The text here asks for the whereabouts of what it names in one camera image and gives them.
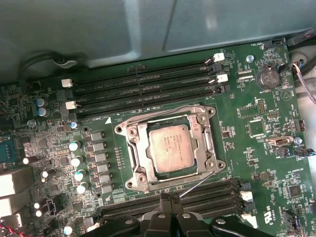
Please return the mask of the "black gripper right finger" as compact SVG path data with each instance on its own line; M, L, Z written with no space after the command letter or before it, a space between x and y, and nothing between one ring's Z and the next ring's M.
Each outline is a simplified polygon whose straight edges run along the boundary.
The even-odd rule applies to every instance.
M185 212L179 196L171 196L172 211L182 237L269 237L270 235L248 226L235 216L214 217L207 224L201 215Z

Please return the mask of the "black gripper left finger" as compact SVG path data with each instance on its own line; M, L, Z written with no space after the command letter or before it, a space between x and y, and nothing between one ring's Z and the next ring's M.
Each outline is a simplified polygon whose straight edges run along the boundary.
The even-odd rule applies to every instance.
M132 216L118 217L86 233L87 237L169 237L171 236L171 195L160 195L158 211L147 212L140 221Z

